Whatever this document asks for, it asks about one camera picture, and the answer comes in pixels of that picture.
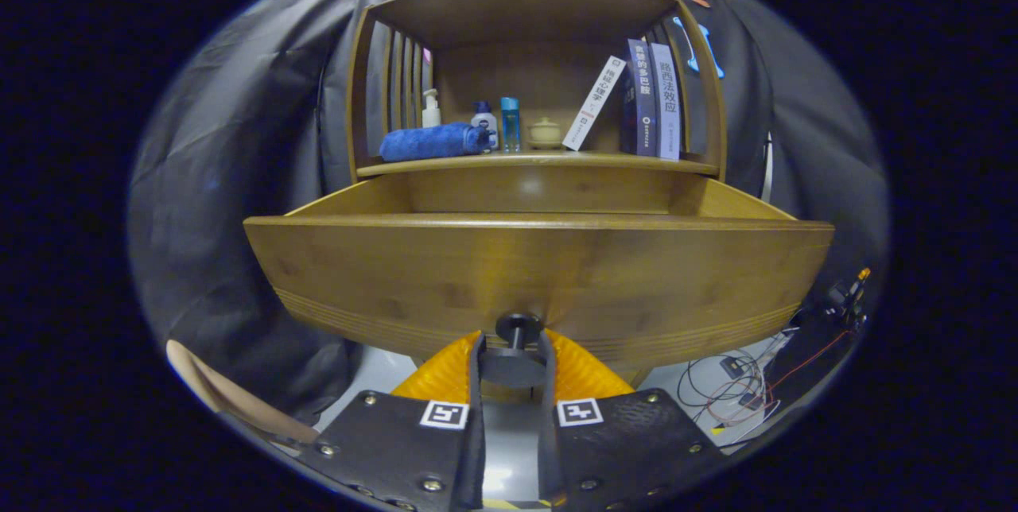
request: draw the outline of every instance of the blue bottle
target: blue bottle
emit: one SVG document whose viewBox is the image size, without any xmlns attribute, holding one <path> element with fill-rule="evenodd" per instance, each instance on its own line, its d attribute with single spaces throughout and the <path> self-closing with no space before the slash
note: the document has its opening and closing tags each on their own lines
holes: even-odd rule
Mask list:
<svg viewBox="0 0 1018 512">
<path fill-rule="evenodd" d="M 519 99 L 502 98 L 502 152 L 519 153 Z"/>
</svg>

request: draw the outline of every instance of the red wire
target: red wire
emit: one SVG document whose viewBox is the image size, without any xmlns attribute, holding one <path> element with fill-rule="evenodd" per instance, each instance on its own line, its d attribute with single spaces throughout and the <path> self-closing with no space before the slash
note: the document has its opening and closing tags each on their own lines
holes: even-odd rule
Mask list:
<svg viewBox="0 0 1018 512">
<path fill-rule="evenodd" d="M 745 406 L 743 406 L 741 409 L 735 411 L 735 414 L 733 414 L 733 415 L 731 415 L 731 416 L 729 416 L 727 418 L 726 417 L 718 416 L 717 414 L 715 414 L 715 412 L 713 410 L 711 410 L 711 405 L 713 405 L 714 402 L 715 402 L 713 400 L 708 402 L 706 411 L 709 411 L 709 413 L 711 413 L 711 416 L 714 416 L 715 418 L 717 418 L 720 421 L 723 421 L 726 424 L 738 424 L 740 422 L 744 422 L 744 421 L 748 420 L 749 418 L 751 418 L 753 416 L 753 414 L 756 414 L 760 410 L 765 410 L 766 411 L 768 409 L 768 407 L 771 407 L 772 405 L 774 405 L 777 402 L 776 400 L 774 400 L 774 388 L 775 387 L 781 385 L 781 383 L 783 381 L 785 381 L 786 379 L 788 379 L 793 373 L 795 373 L 795 372 L 799 371 L 800 368 L 808 365 L 816 357 L 823 355 L 825 351 L 827 351 L 828 349 L 832 348 L 835 343 L 837 343 L 842 337 L 845 337 L 848 333 L 849 332 L 847 332 L 847 331 L 841 332 L 841 334 L 838 337 L 834 338 L 832 342 L 828 343 L 823 349 L 821 349 L 819 351 L 817 351 L 816 353 L 814 353 L 813 356 L 811 356 L 808 359 L 804 360 L 801 364 L 799 364 L 799 366 L 795 367 L 794 369 L 786 373 L 784 375 L 784 377 L 782 377 L 781 379 L 778 380 L 777 383 L 774 383 L 772 385 L 768 385 L 767 392 L 768 392 L 769 395 L 771 395 L 771 398 L 772 398 L 771 402 L 769 402 L 768 404 L 764 405 L 762 407 L 757 407 L 756 410 L 754 410 L 751 413 L 749 413 L 749 415 L 747 415 L 746 417 L 741 418 L 739 420 L 734 420 L 734 417 L 736 415 L 738 415 L 739 413 L 741 413 L 742 411 L 744 411 L 744 410 L 746 410 L 748 408 L 748 404 L 749 403 L 745 404 Z M 720 386 L 719 388 L 715 389 L 714 395 L 716 395 L 718 393 L 718 391 L 721 391 L 724 387 L 726 387 L 728 385 L 742 385 L 746 390 L 749 389 L 749 386 L 746 385 L 746 384 L 744 384 L 744 383 L 739 383 L 738 381 L 729 381 L 728 383 L 726 383 L 726 384 Z M 750 400 L 750 403 L 752 401 L 755 401 L 756 399 L 759 399 L 760 396 L 761 396 L 760 394 L 757 394 L 755 397 L 753 397 L 752 400 Z"/>
<path fill-rule="evenodd" d="M 828 343 L 826 347 L 824 347 L 823 349 L 821 349 L 819 351 L 817 351 L 816 353 L 814 353 L 814 355 L 813 355 L 813 356 L 811 356 L 811 357 L 809 357 L 808 359 L 804 360 L 804 361 L 802 362 L 802 364 L 800 364 L 799 366 L 795 367 L 794 369 L 792 369 L 792 371 L 790 371 L 790 372 L 786 373 L 786 374 L 785 374 L 785 376 L 784 376 L 784 377 L 782 377 L 781 379 L 779 379 L 777 383 L 774 383 L 774 384 L 772 384 L 772 385 L 768 385 L 768 387 L 767 387 L 767 391 L 768 391 L 768 393 L 771 393 L 771 394 L 772 394 L 772 396 L 773 396 L 773 394 L 774 394 L 774 388 L 775 388 L 775 387 L 777 387 L 777 386 L 781 385 L 781 382 L 783 382 L 783 381 L 785 381 L 786 379 L 788 379 L 788 378 L 789 378 L 789 377 L 790 377 L 790 376 L 791 376 L 791 375 L 792 375 L 793 373 L 795 373 L 795 372 L 799 371 L 800 368 L 802 368 L 802 367 L 804 367 L 804 366 L 808 365 L 808 364 L 809 364 L 810 362 L 812 362 L 812 360 L 813 360 L 813 359 L 815 359 L 816 357 L 818 357 L 818 356 L 821 356 L 822 354 L 824 354 L 824 352 L 825 352 L 825 351 L 827 351 L 828 349 L 830 349 L 831 347 L 833 347 L 833 346 L 834 346 L 834 344 L 835 344 L 835 343 L 837 343 L 839 339 L 841 339 L 842 337 L 845 337 L 846 335 L 848 335 L 848 332 L 847 332 L 847 331 L 843 331 L 843 332 L 841 332 L 841 335 L 839 335 L 838 337 L 834 338 L 834 341 L 832 341 L 832 342 Z"/>
</svg>

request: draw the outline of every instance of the white book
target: white book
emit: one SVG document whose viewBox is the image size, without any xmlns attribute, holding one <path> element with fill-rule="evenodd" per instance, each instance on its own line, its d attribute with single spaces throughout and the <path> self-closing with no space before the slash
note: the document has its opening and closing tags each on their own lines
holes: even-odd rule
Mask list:
<svg viewBox="0 0 1018 512">
<path fill-rule="evenodd" d="M 658 157 L 679 160 L 682 151 L 682 105 L 679 77 L 668 46 L 653 42 L 651 59 L 658 81 Z"/>
<path fill-rule="evenodd" d="M 601 113 L 601 107 L 605 106 L 605 100 L 608 99 L 608 95 L 615 88 L 615 83 L 619 80 L 619 76 L 625 67 L 625 60 L 619 59 L 618 56 L 609 56 L 608 63 L 605 63 L 604 69 L 601 69 L 601 74 L 598 74 L 598 80 L 595 81 L 593 89 L 590 89 L 590 93 L 586 96 L 583 106 L 573 119 L 573 124 L 570 125 L 569 132 L 562 139 L 562 145 L 567 147 L 567 149 L 578 151 L 579 147 L 583 145 L 583 139 L 586 138 L 586 134 L 590 131 L 593 121 L 598 117 L 598 114 Z"/>
</svg>

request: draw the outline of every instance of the black fabric backdrop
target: black fabric backdrop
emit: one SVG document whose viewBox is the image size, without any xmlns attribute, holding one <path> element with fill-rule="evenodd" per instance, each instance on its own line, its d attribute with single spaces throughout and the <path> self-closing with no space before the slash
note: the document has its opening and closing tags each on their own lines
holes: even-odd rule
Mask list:
<svg viewBox="0 0 1018 512">
<path fill-rule="evenodd" d="M 353 18 L 382 1 L 260 0 L 245 9 L 168 89 L 130 183 L 131 264 L 158 338 L 180 341 L 305 422 L 344 390 L 346 348 L 282 308 L 241 222 L 284 214 L 349 185 L 344 114 Z M 709 8 L 686 0 L 709 27 L 726 73 L 727 182 L 760 194 L 771 132 L 772 203 L 837 228 L 817 288 L 866 266 L 881 272 L 889 244 L 887 182 L 851 93 L 759 1 L 705 1 Z M 680 65 L 696 81 L 685 66 L 688 47 L 679 48 Z M 687 84 L 687 93 L 698 151 L 705 136 L 702 90 Z"/>
</svg>

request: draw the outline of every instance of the book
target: book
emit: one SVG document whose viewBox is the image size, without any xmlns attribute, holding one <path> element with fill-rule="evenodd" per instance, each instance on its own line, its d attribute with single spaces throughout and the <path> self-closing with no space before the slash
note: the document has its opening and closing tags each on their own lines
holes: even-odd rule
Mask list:
<svg viewBox="0 0 1018 512">
<path fill-rule="evenodd" d="M 618 56 L 609 56 L 605 67 L 601 69 L 601 74 L 598 74 L 598 80 L 593 81 L 593 88 L 586 96 L 583 106 L 573 119 L 569 132 L 562 139 L 562 145 L 567 149 L 578 151 L 579 147 L 583 145 L 583 139 L 590 131 L 593 121 L 598 114 L 601 114 L 601 107 L 604 107 L 605 100 L 608 99 L 612 89 L 615 89 L 615 83 L 619 80 L 624 69 L 624 60 L 619 59 Z"/>
<path fill-rule="evenodd" d="M 658 157 L 677 161 L 682 151 L 682 100 L 672 51 L 653 42 L 651 60 L 658 89 Z"/>
<path fill-rule="evenodd" d="M 622 128 L 619 150 L 640 157 L 658 156 L 658 100 L 645 42 L 629 41 L 629 60 L 623 77 Z"/>
</svg>

